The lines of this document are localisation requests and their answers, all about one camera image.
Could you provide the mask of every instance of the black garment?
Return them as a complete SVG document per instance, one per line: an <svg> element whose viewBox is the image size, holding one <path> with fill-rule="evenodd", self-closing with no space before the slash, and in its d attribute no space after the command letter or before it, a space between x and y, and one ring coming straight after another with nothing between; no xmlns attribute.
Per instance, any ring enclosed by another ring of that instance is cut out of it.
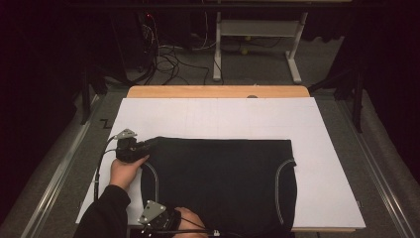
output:
<svg viewBox="0 0 420 238"><path fill-rule="evenodd" d="M74 237L125 238L128 223L126 208L130 202L130 197L122 188L108 185L83 214Z"/></svg>
<svg viewBox="0 0 420 238"><path fill-rule="evenodd" d="M288 237L294 166L289 140L157 138L142 173L142 197L188 207L209 229Z"/></svg>

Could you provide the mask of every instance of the black sleeve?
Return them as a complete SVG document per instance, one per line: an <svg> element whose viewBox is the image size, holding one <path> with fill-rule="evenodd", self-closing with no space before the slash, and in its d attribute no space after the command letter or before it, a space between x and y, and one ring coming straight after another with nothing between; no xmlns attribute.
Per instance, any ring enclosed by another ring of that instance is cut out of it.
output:
<svg viewBox="0 0 420 238"><path fill-rule="evenodd" d="M131 200L116 185L108 185L101 197L90 204L83 214L74 237L125 238L127 234L126 208Z"/></svg>

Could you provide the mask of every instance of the human hand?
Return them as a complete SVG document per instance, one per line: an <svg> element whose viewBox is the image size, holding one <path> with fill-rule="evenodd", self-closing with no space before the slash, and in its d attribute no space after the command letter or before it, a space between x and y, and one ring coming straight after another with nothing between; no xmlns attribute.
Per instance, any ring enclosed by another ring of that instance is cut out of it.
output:
<svg viewBox="0 0 420 238"><path fill-rule="evenodd" d="M205 229L203 222L197 214L185 207L176 207L175 210L181 213L181 223L179 230L203 230ZM176 234L174 238L206 238L205 233L182 233Z"/></svg>
<svg viewBox="0 0 420 238"><path fill-rule="evenodd" d="M136 177L137 169L148 158L149 158L149 155L133 163L124 163L118 159L115 159L111 165L111 178L109 180L109 184L117 185L123 190L128 191L130 188L130 183Z"/></svg>

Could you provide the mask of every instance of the gray carpet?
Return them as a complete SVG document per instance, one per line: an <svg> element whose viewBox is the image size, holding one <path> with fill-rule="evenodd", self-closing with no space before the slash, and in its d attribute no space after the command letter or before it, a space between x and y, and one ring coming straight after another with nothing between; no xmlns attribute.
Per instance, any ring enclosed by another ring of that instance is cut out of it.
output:
<svg viewBox="0 0 420 238"><path fill-rule="evenodd" d="M270 44L272 42L261 40L259 43ZM319 40L310 43L302 42L296 55L296 62L303 79L303 85L309 86L326 76L340 43L341 41L333 41L325 44ZM289 41L284 40L271 49L247 46L249 53L246 56L239 53L224 53L222 56L224 83L226 85L292 84L283 56L283 51L288 48L289 44ZM225 50L235 48L235 44L224 45ZM207 84L220 84L220 82L214 82L211 79L212 51L186 52L178 50L177 55L183 62L209 67ZM202 84L205 73L205 69L182 65L178 75L183 79L176 77L170 84L186 84L185 80L189 84ZM137 75L135 71L129 70L129 77L134 78ZM157 72L151 84L161 84L168 77L169 75L166 73ZM102 119L107 119L108 125L112 125L120 102L126 94L127 88L110 86L109 92L100 97L97 110L89 120L90 127L74 155L74 163L54 201L52 210L45 223L42 224L39 237L72 237L76 228L74 221L80 202L84 199L91 183L97 160L110 133L109 129L104 128ZM364 151L353 133L352 126L348 123L346 113L343 113L341 102L335 101L329 90L320 90L313 96L317 100L350 186L356 199L362 205L361 212L367 228L353 233L297 233L296 237L401 237L369 173ZM61 158L73 142L77 130L81 128L79 125L80 111L79 109L73 121L34 172L12 212L2 224L0 237L21 236ZM378 163L395 192L395 196L402 204L407 219L411 224L419 224L419 185L414 181L390 143L367 96L364 98L362 123L363 135L370 151L376 158L380 158ZM415 229L420 234L419 228L415 227Z"/></svg>

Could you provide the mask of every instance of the wooden edge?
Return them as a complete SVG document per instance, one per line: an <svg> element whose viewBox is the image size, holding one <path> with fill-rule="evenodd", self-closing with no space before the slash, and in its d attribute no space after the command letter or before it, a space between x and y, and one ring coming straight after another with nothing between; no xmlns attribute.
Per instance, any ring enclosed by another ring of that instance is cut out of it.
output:
<svg viewBox="0 0 420 238"><path fill-rule="evenodd" d="M346 227L293 227L292 232L355 232L355 228Z"/></svg>
<svg viewBox="0 0 420 238"><path fill-rule="evenodd" d="M128 98L287 98L309 97L308 89L301 85L258 86L258 85L176 85L176 86L133 86Z"/></svg>

